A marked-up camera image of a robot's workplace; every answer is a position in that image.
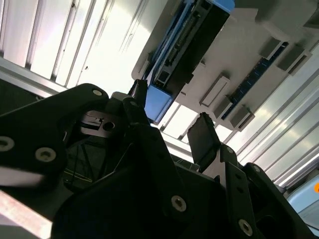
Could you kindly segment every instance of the orange object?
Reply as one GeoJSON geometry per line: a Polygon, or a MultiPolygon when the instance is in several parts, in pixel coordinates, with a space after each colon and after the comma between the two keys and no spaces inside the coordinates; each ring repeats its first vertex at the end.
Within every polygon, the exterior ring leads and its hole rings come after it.
{"type": "Polygon", "coordinates": [[[315,185],[315,192],[319,193],[319,183],[316,183],[316,185],[315,185]]]}

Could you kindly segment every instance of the bolt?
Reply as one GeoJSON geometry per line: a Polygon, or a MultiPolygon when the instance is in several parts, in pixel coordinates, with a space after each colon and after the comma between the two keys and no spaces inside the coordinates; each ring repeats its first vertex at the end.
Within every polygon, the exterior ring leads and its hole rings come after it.
{"type": "Polygon", "coordinates": [[[0,152],[9,151],[14,147],[14,140],[6,136],[0,136],[0,152]]]}
{"type": "Polygon", "coordinates": [[[56,152],[52,148],[43,147],[37,149],[35,158],[42,162],[51,162],[56,158],[56,152]]]}
{"type": "Polygon", "coordinates": [[[227,147],[227,151],[230,152],[230,153],[234,152],[230,147],[227,147]]]}
{"type": "Polygon", "coordinates": [[[139,106],[138,104],[136,104],[135,101],[131,101],[131,105],[132,105],[132,106],[135,106],[135,107],[138,107],[138,106],[139,106]]]}
{"type": "Polygon", "coordinates": [[[246,222],[244,219],[240,219],[238,221],[238,225],[240,229],[249,237],[253,235],[253,230],[248,222],[246,222]]]}
{"type": "Polygon", "coordinates": [[[186,202],[185,202],[185,200],[182,197],[178,196],[178,195],[172,196],[171,204],[179,212],[185,212],[185,210],[186,210],[186,202]]]}
{"type": "Polygon", "coordinates": [[[98,90],[93,90],[93,93],[97,96],[101,96],[102,92],[98,91],[98,90]]]}
{"type": "Polygon", "coordinates": [[[260,173],[260,168],[254,165],[254,169],[256,170],[257,173],[260,173]]]}

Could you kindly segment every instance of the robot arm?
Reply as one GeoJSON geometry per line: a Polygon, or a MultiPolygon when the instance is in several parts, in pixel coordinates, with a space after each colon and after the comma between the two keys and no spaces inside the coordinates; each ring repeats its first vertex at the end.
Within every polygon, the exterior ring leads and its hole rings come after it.
{"type": "Polygon", "coordinates": [[[242,167],[202,113],[188,132],[198,172],[175,164],[144,111],[146,81],[129,95],[77,86],[0,116],[2,190],[52,221],[51,238],[314,238],[255,164],[242,167]],[[71,194],[66,149],[114,140],[111,173],[71,194]]]}

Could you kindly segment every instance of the light blue object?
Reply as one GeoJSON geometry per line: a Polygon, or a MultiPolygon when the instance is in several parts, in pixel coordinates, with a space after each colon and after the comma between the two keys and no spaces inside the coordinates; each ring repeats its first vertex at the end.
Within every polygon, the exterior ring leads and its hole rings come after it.
{"type": "Polygon", "coordinates": [[[150,85],[146,96],[145,112],[149,119],[159,123],[172,102],[170,94],[150,85]]]}
{"type": "Polygon", "coordinates": [[[287,200],[305,223],[312,226],[310,227],[312,232],[319,237],[319,228],[313,226],[319,225],[319,216],[317,216],[319,193],[315,192],[316,183],[319,183],[319,175],[295,190],[287,200]]]}
{"type": "Polygon", "coordinates": [[[154,81],[154,78],[156,76],[156,73],[158,72],[159,67],[161,66],[163,60],[167,56],[167,53],[170,50],[171,46],[176,41],[179,31],[182,29],[183,24],[184,24],[185,20],[187,19],[187,15],[191,11],[191,7],[193,6],[193,2],[194,2],[194,0],[187,0],[184,2],[184,4],[185,4],[184,9],[183,9],[175,27],[173,28],[170,36],[168,37],[168,40],[167,40],[165,46],[163,47],[161,53],[159,54],[158,59],[156,60],[156,62],[154,64],[151,82],[154,81]]]}
{"type": "Polygon", "coordinates": [[[209,3],[218,6],[225,12],[230,13],[235,8],[234,0],[207,0],[209,3]]]}

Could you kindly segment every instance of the black bracket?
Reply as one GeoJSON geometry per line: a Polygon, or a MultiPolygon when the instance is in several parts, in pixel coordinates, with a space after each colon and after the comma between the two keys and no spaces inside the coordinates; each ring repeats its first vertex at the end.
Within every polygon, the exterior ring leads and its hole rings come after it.
{"type": "Polygon", "coordinates": [[[0,185],[48,187],[66,165],[65,142],[85,112],[103,108],[109,97],[83,84],[0,116],[0,185]]]}

